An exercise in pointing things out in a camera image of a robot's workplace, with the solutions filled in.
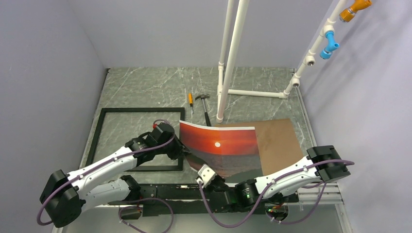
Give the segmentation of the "orange handled screwdriver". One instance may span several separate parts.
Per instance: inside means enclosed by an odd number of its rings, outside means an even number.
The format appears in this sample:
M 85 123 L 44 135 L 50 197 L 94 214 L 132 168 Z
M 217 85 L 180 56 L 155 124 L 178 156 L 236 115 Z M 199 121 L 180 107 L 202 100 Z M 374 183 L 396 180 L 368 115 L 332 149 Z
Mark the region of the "orange handled screwdriver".
M 193 114 L 193 113 L 194 113 L 194 109 L 193 109 L 193 97 L 192 97 L 192 94 L 191 94 L 191 93 L 188 94 L 188 101 L 189 101 L 189 105 L 190 105 L 191 114 Z

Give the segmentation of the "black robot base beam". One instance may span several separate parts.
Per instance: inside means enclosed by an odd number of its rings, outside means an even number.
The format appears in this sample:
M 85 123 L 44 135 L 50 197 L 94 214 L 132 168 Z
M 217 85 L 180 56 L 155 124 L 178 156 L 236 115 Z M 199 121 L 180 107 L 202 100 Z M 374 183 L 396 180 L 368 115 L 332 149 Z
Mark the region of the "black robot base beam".
M 137 199 L 159 198 L 167 202 L 174 214 L 206 214 L 207 210 L 196 184 L 141 184 L 140 195 Z M 205 193 L 205 197 L 212 213 L 245 213 L 249 209 L 229 209 L 224 207 L 224 197 L 221 193 Z M 298 203 L 297 193 L 286 197 L 276 194 L 268 200 L 262 200 L 254 211 L 254 214 L 265 214 L 271 207 L 280 204 Z M 156 200 L 146 200 L 139 203 L 142 205 L 142 216 L 159 216 L 170 213 L 165 204 Z

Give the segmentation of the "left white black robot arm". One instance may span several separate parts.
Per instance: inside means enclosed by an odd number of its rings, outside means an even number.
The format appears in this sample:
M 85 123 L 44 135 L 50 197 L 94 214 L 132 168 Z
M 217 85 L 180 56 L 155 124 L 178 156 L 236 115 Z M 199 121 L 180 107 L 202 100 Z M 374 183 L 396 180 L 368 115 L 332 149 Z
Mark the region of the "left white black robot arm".
M 171 160 L 182 158 L 190 150 L 180 141 L 167 122 L 155 121 L 153 130 L 131 139 L 113 154 L 69 173 L 54 172 L 40 195 L 42 204 L 36 220 L 39 225 L 61 228 L 72 223 L 81 213 L 114 201 L 128 204 L 141 198 L 141 186 L 130 175 L 120 173 L 165 154 Z

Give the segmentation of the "black wooden picture frame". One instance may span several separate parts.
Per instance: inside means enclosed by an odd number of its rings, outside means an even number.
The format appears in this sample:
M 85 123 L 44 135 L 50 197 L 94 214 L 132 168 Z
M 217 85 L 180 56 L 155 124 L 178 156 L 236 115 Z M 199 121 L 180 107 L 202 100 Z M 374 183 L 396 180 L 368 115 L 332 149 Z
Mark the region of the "black wooden picture frame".
M 183 107 L 102 108 L 85 166 L 118 150 L 132 138 L 152 130 L 156 118 L 176 123 L 185 119 Z

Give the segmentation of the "red sunset photo print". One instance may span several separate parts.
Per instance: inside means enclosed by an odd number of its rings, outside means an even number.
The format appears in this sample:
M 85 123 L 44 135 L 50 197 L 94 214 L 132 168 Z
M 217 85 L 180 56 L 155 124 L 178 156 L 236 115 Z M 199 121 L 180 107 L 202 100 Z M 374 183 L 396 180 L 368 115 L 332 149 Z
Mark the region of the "red sunset photo print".
M 254 127 L 208 127 L 180 121 L 179 136 L 190 150 L 186 160 L 196 171 L 207 164 L 231 182 L 263 175 Z

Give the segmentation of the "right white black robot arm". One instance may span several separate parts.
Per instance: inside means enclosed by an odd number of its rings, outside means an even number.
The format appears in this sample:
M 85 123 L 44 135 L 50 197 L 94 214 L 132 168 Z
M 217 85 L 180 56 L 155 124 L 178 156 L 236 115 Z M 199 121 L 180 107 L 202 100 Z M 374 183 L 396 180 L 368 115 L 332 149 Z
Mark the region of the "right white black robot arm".
M 350 175 L 348 166 L 333 146 L 317 146 L 291 166 L 270 175 L 228 185 L 208 165 L 198 171 L 197 183 L 213 213 L 247 212 L 265 202 L 283 202 L 312 182 L 331 183 Z

